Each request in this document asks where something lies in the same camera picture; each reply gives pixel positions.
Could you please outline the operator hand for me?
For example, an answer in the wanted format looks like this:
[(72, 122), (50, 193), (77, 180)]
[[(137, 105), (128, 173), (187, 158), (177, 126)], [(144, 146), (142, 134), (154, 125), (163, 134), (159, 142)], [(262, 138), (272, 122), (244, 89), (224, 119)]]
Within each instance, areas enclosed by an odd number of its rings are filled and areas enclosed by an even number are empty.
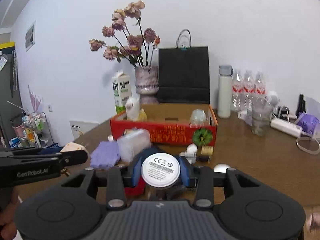
[(13, 240), (17, 235), (17, 228), (14, 223), (14, 215), (20, 203), (18, 190), (14, 187), (9, 204), (1, 212), (1, 237), (4, 240)]

